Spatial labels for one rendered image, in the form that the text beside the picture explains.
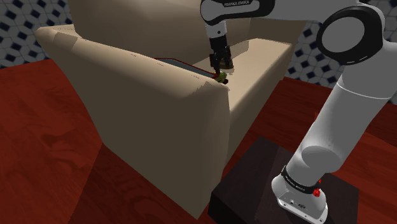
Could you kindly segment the red-framed tablet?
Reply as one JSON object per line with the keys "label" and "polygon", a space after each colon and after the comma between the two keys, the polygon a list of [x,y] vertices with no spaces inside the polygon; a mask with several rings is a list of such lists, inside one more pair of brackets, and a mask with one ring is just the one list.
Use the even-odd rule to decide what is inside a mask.
{"label": "red-framed tablet", "polygon": [[177,59],[157,58],[157,60],[165,62],[165,63],[168,63],[168,64],[171,64],[171,65],[176,66],[176,67],[180,67],[182,69],[185,69],[185,70],[197,73],[197,74],[200,74],[202,76],[210,77],[212,79],[216,79],[216,77],[217,77],[217,75],[215,73],[210,73],[209,71],[205,71],[205,70],[203,70],[201,68],[195,67],[193,65],[187,64],[187,63],[182,62],[182,61],[177,60]]}

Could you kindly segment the dark robot stand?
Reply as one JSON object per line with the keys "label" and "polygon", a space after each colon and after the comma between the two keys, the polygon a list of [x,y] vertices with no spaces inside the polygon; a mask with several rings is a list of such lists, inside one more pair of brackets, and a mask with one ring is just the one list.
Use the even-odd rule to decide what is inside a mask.
{"label": "dark robot stand", "polygon": [[[310,224],[277,204],[271,181],[292,152],[259,137],[212,191],[208,215],[217,224]],[[321,179],[328,217],[324,224],[357,224],[359,190],[332,175]]]}

